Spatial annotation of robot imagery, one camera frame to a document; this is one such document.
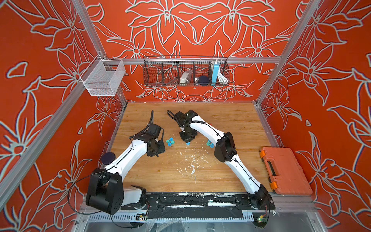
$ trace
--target orange latch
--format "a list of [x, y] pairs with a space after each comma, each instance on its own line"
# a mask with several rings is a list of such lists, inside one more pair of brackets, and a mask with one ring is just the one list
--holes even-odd
[[271, 182], [271, 183], [270, 183], [270, 187], [271, 187], [272, 189], [278, 189], [277, 182], [276, 182], [276, 181]]
[[260, 158], [263, 158], [263, 156], [265, 156], [266, 154], [265, 154], [265, 151], [264, 150], [262, 150], [261, 152], [260, 152]]

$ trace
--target white mesh basket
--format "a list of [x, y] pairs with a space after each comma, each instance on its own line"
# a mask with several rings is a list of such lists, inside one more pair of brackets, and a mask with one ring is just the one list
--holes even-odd
[[92, 96], [114, 96], [124, 74], [125, 66], [122, 61], [114, 71], [107, 71], [100, 61], [84, 81], [84, 86]]

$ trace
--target black disc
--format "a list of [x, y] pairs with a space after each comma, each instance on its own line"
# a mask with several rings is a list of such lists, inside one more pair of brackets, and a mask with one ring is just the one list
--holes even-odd
[[107, 153], [102, 155], [101, 161], [102, 161], [103, 164], [109, 165], [110, 163], [115, 161], [115, 159], [116, 159], [115, 153], [107, 152]]

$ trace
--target robotic arm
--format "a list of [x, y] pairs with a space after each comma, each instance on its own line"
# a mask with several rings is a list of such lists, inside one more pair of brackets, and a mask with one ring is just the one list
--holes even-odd
[[[161, 129], [162, 138], [158, 140]], [[145, 153], [150, 157], [158, 157], [158, 154], [165, 152], [163, 130], [153, 123], [152, 111], [148, 125], [130, 137], [130, 140], [133, 139], [131, 144], [116, 160], [113, 153], [104, 154], [112, 155], [111, 160], [109, 160], [110, 157], [106, 157], [104, 164], [107, 166], [104, 169], [96, 168], [93, 171], [86, 195], [86, 204], [110, 215], [115, 214], [122, 205], [140, 202], [139, 206], [144, 206], [146, 190], [138, 186], [123, 188], [122, 181]]]
[[250, 196], [254, 208], [260, 209], [266, 204], [269, 197], [268, 191], [243, 165], [237, 154], [233, 136], [230, 132], [224, 133], [215, 129], [193, 110], [185, 114], [182, 112], [173, 114], [171, 111], [167, 111], [167, 113], [178, 123], [182, 130], [179, 134], [184, 142], [192, 141], [198, 131], [215, 144], [215, 157], [220, 162], [227, 164], [240, 179]]

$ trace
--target floral pattern wallpaper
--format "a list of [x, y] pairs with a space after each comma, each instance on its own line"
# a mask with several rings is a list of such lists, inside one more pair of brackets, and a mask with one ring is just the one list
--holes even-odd
[[[97, 54], [71, 0], [0, 1], [0, 19], [1, 181]], [[67, 190], [97, 166], [122, 109], [117, 95], [85, 91], [0, 212], [0, 231], [69, 231]], [[75, 208], [86, 189], [72, 190]]]
[[[84, 0], [109, 58], [279, 57], [309, 0]], [[255, 101], [274, 64], [232, 64], [220, 87], [146, 87], [127, 65], [128, 101]]]
[[371, 231], [370, 29], [370, 1], [321, 1], [262, 104], [330, 231]]

